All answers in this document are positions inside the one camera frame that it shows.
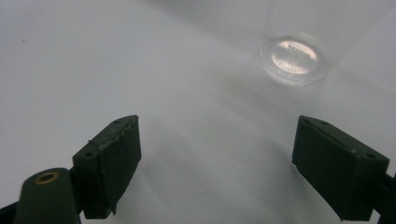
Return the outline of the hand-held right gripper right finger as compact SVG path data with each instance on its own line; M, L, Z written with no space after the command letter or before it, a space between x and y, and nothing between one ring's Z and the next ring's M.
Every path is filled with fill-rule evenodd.
M300 116L292 163L342 220L390 220L389 158L330 123Z

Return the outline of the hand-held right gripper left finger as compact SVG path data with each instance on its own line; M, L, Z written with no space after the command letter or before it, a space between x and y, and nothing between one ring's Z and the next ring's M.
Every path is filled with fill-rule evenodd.
M116 214L141 158L137 115L110 122L73 156L74 177L80 184L78 207L85 218Z

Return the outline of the clear glass cup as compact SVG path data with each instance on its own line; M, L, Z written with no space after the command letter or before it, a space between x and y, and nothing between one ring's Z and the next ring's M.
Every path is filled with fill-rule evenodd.
M262 70L288 86L319 81L395 8L396 0L269 0Z

